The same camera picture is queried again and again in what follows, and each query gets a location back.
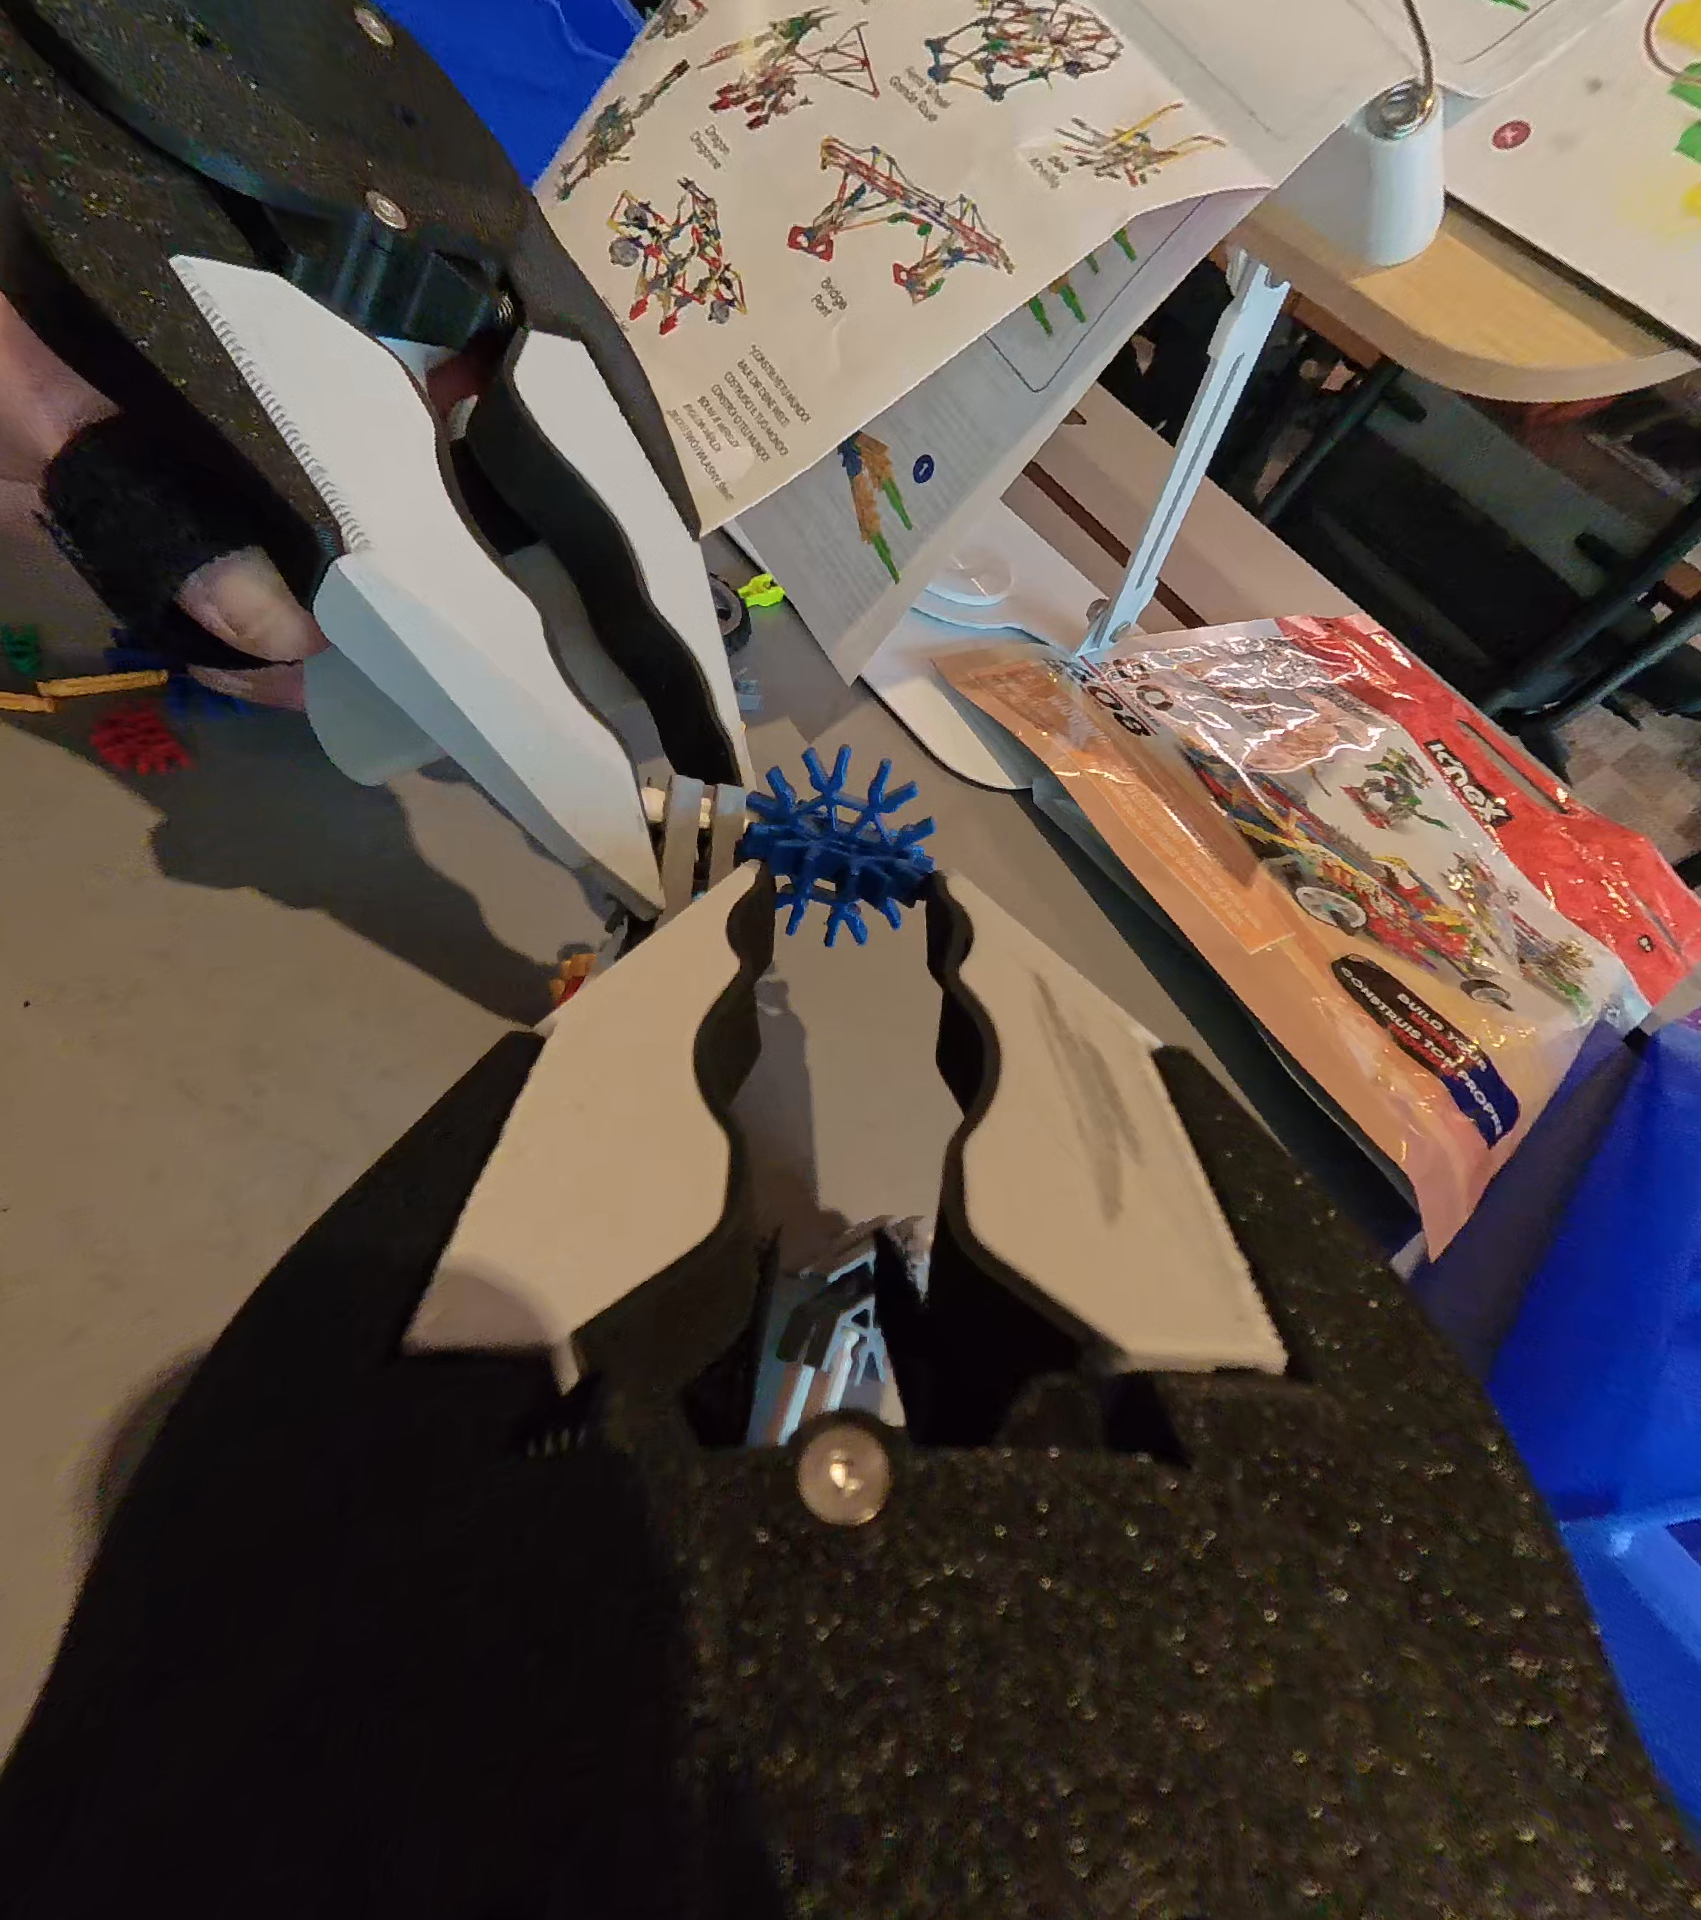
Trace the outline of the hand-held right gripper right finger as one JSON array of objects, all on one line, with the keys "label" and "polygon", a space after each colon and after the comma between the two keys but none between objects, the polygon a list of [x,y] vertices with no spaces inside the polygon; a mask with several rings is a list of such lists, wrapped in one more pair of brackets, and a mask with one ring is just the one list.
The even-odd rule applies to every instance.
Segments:
[{"label": "hand-held right gripper right finger", "polygon": [[1150,1448],[1166,1380],[1291,1354],[1168,1082],[1166,1043],[964,876],[924,906],[958,1106],[924,1293],[941,1444]]}]

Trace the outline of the blue plastic bin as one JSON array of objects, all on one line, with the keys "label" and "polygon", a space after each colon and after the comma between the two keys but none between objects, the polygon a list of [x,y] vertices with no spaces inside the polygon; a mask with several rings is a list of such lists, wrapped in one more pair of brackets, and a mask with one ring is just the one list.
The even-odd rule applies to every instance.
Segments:
[{"label": "blue plastic bin", "polygon": [[627,2],[372,2],[426,48],[536,185],[643,30]]},{"label": "blue plastic bin", "polygon": [[[1436,1259],[1423,1259],[1413,1277],[1431,1317],[1484,1384],[1659,1030],[1646,1040],[1602,1043],[1600,1062],[1575,1070],[1468,1225]],[[1701,1513],[1557,1525],[1583,1575],[1638,1732],[1701,1833]]]}]

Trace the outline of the printed toy set bag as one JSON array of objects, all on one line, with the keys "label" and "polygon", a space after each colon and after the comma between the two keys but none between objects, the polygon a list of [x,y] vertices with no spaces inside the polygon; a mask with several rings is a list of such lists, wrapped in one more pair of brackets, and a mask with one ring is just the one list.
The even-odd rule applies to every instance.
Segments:
[{"label": "printed toy set bag", "polygon": [[1280,616],[944,656],[1120,872],[1461,1236],[1593,1037],[1701,967],[1701,898],[1395,635]]}]

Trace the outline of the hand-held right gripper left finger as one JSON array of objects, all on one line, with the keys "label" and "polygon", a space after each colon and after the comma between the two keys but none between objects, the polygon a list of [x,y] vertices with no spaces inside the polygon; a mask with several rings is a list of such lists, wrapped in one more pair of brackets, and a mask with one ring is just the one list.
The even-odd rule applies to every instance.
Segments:
[{"label": "hand-held right gripper left finger", "polygon": [[536,1031],[406,1334],[526,1365],[526,1445],[574,1448],[606,1392],[679,1404],[759,1316],[738,1097],[763,1056],[774,881],[741,863]]}]

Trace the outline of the blue snowflake toy connector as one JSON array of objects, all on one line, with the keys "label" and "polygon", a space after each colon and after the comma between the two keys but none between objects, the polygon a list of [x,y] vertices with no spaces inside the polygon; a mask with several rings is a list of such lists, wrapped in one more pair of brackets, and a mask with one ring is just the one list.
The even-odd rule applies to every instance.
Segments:
[{"label": "blue snowflake toy connector", "polygon": [[826,947],[838,939],[862,947],[873,921],[901,929],[927,898],[937,872],[937,824],[927,814],[905,818],[918,797],[916,783],[894,779],[889,757],[858,782],[849,745],[838,745],[831,761],[806,747],[802,772],[805,790],[773,766],[767,782],[746,793],[738,854],[774,876],[787,935],[816,921]]},{"label": "blue snowflake toy connector", "polygon": [[166,657],[161,649],[144,646],[124,627],[110,627],[105,659],[107,670],[116,673],[159,672],[162,684],[150,692],[170,718],[233,716],[254,710],[249,699],[191,678],[191,672],[182,663]]}]

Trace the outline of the white book stand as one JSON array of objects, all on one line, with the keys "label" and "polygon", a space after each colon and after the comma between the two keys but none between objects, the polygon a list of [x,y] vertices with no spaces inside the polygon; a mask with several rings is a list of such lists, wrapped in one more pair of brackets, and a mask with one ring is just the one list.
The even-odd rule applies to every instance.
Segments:
[{"label": "white book stand", "polygon": [[1146,631],[1164,567],[1192,579],[1173,557],[1191,515],[1199,536],[1225,540],[1199,555],[1209,573],[1195,609],[1178,612],[1184,627],[1225,616],[1252,560],[1313,579],[1276,536],[1251,533],[1247,508],[1222,506],[1209,477],[1294,278],[1323,311],[1337,298],[1369,299],[1380,345],[1481,398],[1602,399],[1692,368],[1690,353],[1654,344],[1646,322],[1575,290],[1564,268],[1447,214],[1443,107],[1413,119],[1408,95],[1410,81],[1366,105],[1229,235],[1229,299],[1173,442],[1124,425],[1087,376],[938,533],[910,612],[862,665],[924,755],[986,791],[1026,791],[1035,755],[942,667],[1001,642],[1098,657]]}]

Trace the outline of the toy instruction booklet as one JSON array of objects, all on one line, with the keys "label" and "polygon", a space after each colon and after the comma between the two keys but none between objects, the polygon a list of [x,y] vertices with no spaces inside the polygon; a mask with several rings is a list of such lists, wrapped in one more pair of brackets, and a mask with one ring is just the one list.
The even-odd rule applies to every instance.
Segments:
[{"label": "toy instruction booklet", "polygon": [[1129,329],[1435,53],[1438,107],[1621,3],[667,3],[534,198],[704,532],[855,678]]}]

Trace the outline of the red snowflake toy connector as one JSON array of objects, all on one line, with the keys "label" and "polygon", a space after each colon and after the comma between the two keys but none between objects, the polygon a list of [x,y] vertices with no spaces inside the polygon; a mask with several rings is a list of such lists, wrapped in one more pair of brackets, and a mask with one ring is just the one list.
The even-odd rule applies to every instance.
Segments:
[{"label": "red snowflake toy connector", "polygon": [[191,750],[152,702],[124,702],[102,711],[90,729],[90,747],[105,767],[134,777],[193,766]]}]

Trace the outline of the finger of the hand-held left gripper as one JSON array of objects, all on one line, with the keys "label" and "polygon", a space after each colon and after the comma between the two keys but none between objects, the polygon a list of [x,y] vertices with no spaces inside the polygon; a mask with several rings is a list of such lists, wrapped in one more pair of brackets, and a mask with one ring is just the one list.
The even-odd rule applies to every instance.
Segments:
[{"label": "finger of the hand-held left gripper", "polygon": [[548,547],[670,770],[752,782],[699,540],[589,349],[520,329],[465,429],[473,468]]},{"label": "finger of the hand-held left gripper", "polygon": [[550,855],[635,913],[663,911],[623,742],[454,499],[418,378],[282,276],[193,254],[172,273],[340,533],[313,599],[333,649]]}]

